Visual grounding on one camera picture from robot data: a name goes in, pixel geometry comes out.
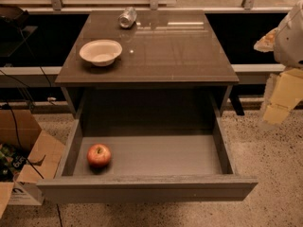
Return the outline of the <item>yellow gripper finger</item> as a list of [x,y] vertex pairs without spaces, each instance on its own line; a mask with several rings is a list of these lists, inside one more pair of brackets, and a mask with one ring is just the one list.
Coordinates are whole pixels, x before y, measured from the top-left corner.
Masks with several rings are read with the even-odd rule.
[[261,37],[255,44],[254,49],[258,52],[273,52],[275,48],[275,38],[276,38],[277,28],[273,28],[263,37]]
[[259,126],[264,131],[279,127],[303,100],[303,71],[292,68],[279,75],[271,74],[266,82]]

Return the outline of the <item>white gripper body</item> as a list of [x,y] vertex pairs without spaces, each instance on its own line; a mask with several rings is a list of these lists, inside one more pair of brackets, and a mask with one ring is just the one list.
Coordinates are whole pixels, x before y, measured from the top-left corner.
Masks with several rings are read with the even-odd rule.
[[303,68],[303,0],[298,1],[279,23],[274,57],[284,66]]

